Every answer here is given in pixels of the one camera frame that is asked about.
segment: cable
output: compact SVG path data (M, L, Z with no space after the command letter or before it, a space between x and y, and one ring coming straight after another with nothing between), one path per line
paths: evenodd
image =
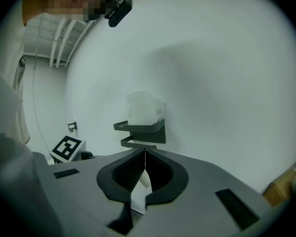
M36 108L35 108L35 100L34 100L34 78L35 78L35 71L36 71L36 61L37 61L37 48L38 48L38 44L39 44L39 38L40 38L40 33L41 33L41 25L42 25L42 20L43 20L43 14L41 15L40 17L40 22L39 22L39 27L38 27L38 37L37 37L37 45L36 45L36 50L35 50L35 63L34 63L34 72L33 72L33 81L32 81L32 94L33 94L33 107L34 107L34 114L35 114L35 119L36 119L36 123L37 123L37 126L38 126L38 130L39 130L39 133L43 139L43 142L46 146L46 149L49 153L49 148L44 140L44 136L41 132L41 129L40 129L40 126L39 126L39 123L38 123L38 119L37 119L37 115L36 115Z

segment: ceiling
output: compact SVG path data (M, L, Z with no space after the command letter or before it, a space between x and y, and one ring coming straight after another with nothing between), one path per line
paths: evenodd
M47 13L45 13L43 15L39 15L39 16L31 19L27 23L26 28L25 28L24 54L35 55L37 41L39 39L38 47L37 47L37 56L50 58L55 32L57 30L60 20L61 20L60 16L49 15ZM60 38L57 42L57 47L56 47L55 56L54 56L54 62L56 62L62 39L64 37L64 34L65 34L69 24L70 24L70 20L68 19L62 28ZM74 28L71 31L69 38L67 40L67 43L64 47L64 51L61 56L61 61L67 62L67 59L68 59L75 43L77 42L78 38L80 37L80 35L83 32L83 30L85 29L85 27L86 27L85 22L77 22L74 25Z

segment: cardboard box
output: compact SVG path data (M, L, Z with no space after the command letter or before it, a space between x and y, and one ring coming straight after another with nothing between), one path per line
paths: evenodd
M273 181L263 193L265 199L274 207L292 197L292 183L296 177L296 163L283 175Z

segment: black rectangular slot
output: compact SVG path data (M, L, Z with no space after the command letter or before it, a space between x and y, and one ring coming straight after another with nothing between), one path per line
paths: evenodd
M217 191L215 193L242 230L259 220L230 189Z
M65 171L56 172L56 173L54 173L54 175L58 179L58 178L74 175L77 173L79 173L79 171L77 169L73 168L73 169L68 169Z

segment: white wall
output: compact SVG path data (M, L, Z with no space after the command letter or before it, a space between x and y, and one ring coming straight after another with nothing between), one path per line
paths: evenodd
M125 150L126 94L167 103L165 145L257 191L296 161L296 33L268 0L133 0L101 20L71 61L70 118L87 150Z
M25 56L25 59L23 104L31 136L27 146L32 151L43 153L49 160L51 159L49 152L65 135L69 135L65 105L67 68L50 68L48 59L37 58L33 84L35 57ZM33 99L38 122L35 117Z

